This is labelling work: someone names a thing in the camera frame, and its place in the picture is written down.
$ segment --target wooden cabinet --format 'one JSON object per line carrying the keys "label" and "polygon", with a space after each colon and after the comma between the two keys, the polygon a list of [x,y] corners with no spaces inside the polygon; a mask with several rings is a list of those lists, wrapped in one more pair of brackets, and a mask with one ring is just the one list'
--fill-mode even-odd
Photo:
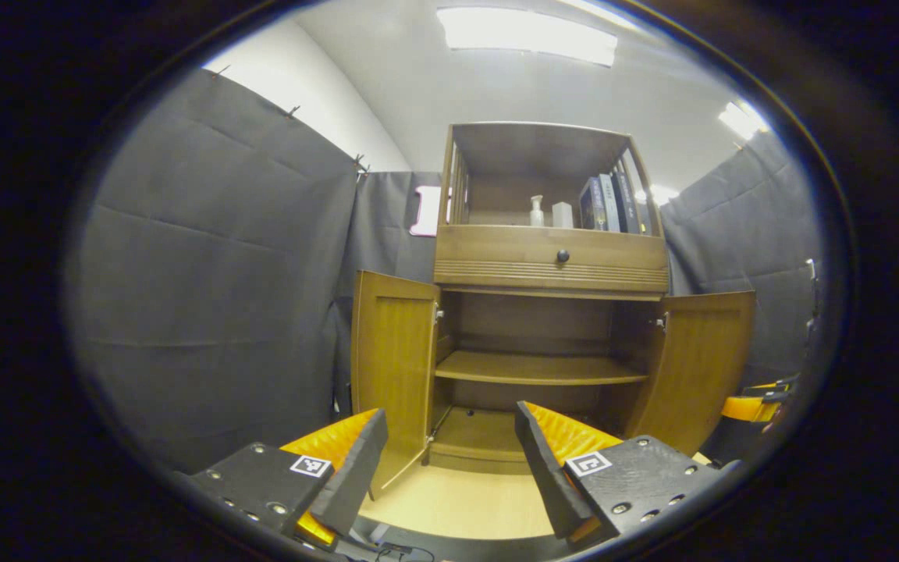
{"label": "wooden cabinet", "polygon": [[374,494],[419,461],[528,473],[513,427],[518,400],[689,455],[709,436],[739,383],[754,294],[668,297],[649,197],[636,208],[652,225],[645,234],[525,226],[532,195],[545,210],[574,207],[588,176],[614,169],[634,171],[631,185],[647,193],[625,135],[450,127],[435,284],[357,278],[354,410],[388,412]]}

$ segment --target wooden shelf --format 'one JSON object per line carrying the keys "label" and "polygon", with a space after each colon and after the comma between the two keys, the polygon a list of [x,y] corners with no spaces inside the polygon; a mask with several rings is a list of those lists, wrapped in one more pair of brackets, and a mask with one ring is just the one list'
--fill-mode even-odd
{"label": "wooden shelf", "polygon": [[545,386],[625,384],[647,378],[610,357],[547,357],[463,350],[450,353],[436,365],[435,376]]}
{"label": "wooden shelf", "polygon": [[434,455],[524,463],[515,436],[515,413],[453,406],[432,442]]}

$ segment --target open cabinet door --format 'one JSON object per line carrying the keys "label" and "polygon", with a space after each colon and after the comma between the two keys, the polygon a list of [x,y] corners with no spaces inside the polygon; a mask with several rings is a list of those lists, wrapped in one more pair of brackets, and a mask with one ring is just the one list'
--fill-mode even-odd
{"label": "open cabinet door", "polygon": [[388,442],[371,481],[381,493],[425,452],[439,288],[360,271],[353,303],[353,409],[386,410]]}
{"label": "open cabinet door", "polygon": [[649,374],[627,423],[627,437],[652,435],[693,455],[720,422],[752,338],[754,291],[665,297]]}

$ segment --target white container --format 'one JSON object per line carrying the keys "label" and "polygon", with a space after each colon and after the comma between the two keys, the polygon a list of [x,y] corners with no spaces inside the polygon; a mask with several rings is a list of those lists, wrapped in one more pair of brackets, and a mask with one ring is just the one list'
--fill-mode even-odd
{"label": "white container", "polygon": [[553,204],[553,226],[556,228],[574,228],[574,214],[568,203]]}
{"label": "white container", "polygon": [[543,226],[543,210],[539,207],[539,202],[543,200],[543,196],[534,195],[529,200],[532,201],[532,210],[529,211],[529,226]]}

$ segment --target lower cabinet shelf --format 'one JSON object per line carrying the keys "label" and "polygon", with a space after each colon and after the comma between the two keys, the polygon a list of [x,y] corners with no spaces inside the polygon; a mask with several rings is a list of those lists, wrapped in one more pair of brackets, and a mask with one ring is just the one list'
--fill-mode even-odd
{"label": "lower cabinet shelf", "polygon": [[500,474],[528,474],[515,437],[515,414],[453,406],[429,445],[429,464]]}

